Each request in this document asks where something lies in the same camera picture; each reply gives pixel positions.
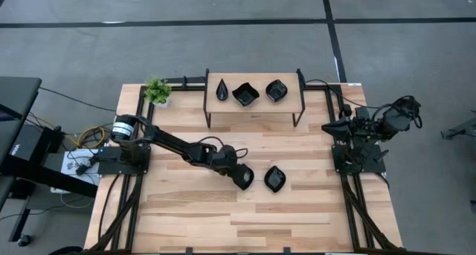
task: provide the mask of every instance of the wooden shelf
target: wooden shelf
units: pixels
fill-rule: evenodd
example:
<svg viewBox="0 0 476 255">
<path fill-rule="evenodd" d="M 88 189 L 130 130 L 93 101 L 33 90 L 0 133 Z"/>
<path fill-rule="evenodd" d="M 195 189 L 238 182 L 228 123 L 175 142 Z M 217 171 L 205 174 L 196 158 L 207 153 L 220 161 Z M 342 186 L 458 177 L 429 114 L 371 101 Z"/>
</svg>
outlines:
<svg viewBox="0 0 476 255">
<path fill-rule="evenodd" d="M 228 99 L 225 101 L 216 98 L 216 88 L 221 79 L 228 88 Z M 266 94 L 266 87 L 274 80 L 281 80 L 288 88 L 288 94 L 277 103 Z M 259 98 L 245 107 L 231 93 L 243 83 L 250 83 L 260 93 Z M 302 110 L 299 79 L 296 73 L 209 73 L 208 75 L 207 113 L 299 113 Z"/>
</svg>

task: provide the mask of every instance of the yellow cable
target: yellow cable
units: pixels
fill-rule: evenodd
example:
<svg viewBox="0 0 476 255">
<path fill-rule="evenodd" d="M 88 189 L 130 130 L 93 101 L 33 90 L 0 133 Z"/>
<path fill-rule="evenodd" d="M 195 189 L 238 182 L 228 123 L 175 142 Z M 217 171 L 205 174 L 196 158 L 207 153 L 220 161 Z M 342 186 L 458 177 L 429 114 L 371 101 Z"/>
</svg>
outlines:
<svg viewBox="0 0 476 255">
<path fill-rule="evenodd" d="M 69 137 L 69 136 L 66 136 L 66 137 L 67 137 L 67 139 L 69 139 L 70 141 L 72 141 L 75 146 L 78 145 L 78 143 L 77 143 L 73 138 L 71 138 L 71 137 Z"/>
<path fill-rule="evenodd" d="M 83 139 L 84 134 L 90 132 L 91 130 L 95 130 L 95 129 L 100 129 L 101 130 L 101 139 L 99 140 L 99 142 L 95 146 L 86 146 L 86 145 L 84 145 L 84 146 L 86 146 L 86 148 L 97 148 L 97 147 L 99 147 L 99 145 L 101 145 L 104 142 L 105 138 L 106 138 L 106 131 L 104 130 L 103 127 L 99 127 L 99 126 L 92 126 L 91 128 L 89 128 L 89 129 L 85 130 L 83 133 L 81 133 L 81 135 L 77 139 L 76 147 L 77 148 L 81 147 L 80 143 Z"/>
</svg>

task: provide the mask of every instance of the black dish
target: black dish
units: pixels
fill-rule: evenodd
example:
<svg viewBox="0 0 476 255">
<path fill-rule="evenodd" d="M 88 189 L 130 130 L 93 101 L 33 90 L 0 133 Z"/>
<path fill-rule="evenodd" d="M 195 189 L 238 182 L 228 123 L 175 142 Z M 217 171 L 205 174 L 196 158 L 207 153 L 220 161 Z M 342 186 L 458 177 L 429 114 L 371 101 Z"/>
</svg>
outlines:
<svg viewBox="0 0 476 255">
<path fill-rule="evenodd" d="M 233 93 L 233 96 L 242 104 L 242 106 L 248 106 L 255 99 L 260 97 L 260 93 L 251 87 L 250 83 L 243 83 L 231 93 Z"/>
<path fill-rule="evenodd" d="M 225 81 L 220 80 L 220 84 L 216 88 L 216 97 L 218 100 L 226 100 L 228 98 L 228 89 L 226 88 Z"/>
<path fill-rule="evenodd" d="M 266 87 L 266 94 L 276 103 L 281 101 L 286 94 L 288 94 L 288 88 L 281 80 L 275 80 Z"/>
<path fill-rule="evenodd" d="M 273 192 L 277 192 L 283 188 L 284 183 L 286 183 L 286 176 L 284 172 L 278 169 L 276 166 L 273 166 L 265 175 L 265 184 Z"/>
</svg>

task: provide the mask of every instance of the chair wheel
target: chair wheel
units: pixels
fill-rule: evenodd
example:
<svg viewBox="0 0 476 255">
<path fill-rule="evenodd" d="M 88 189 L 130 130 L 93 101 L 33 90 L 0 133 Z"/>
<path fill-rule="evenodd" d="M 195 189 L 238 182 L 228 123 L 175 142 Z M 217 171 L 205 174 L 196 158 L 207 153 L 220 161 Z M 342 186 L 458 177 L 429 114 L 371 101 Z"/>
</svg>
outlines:
<svg viewBox="0 0 476 255">
<path fill-rule="evenodd" d="M 18 239 L 18 241 L 16 242 L 16 244 L 19 246 L 19 247 L 26 247 L 28 246 L 30 243 L 31 243 L 31 240 L 33 240 L 33 237 L 29 236 L 29 235 L 24 235 L 22 234 L 20 236 L 20 239 Z"/>
</svg>

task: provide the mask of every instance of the potted plant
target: potted plant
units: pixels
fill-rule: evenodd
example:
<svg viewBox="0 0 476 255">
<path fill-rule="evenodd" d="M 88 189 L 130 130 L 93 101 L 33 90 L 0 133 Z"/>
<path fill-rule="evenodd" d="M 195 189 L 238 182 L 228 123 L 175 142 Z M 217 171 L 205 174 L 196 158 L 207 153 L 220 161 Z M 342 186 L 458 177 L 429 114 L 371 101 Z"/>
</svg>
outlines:
<svg viewBox="0 0 476 255">
<path fill-rule="evenodd" d="M 167 84 L 167 80 L 160 81 L 157 77 L 151 77 L 147 81 L 145 91 L 146 100 L 161 108 L 167 108 L 170 103 L 172 88 Z"/>
</svg>

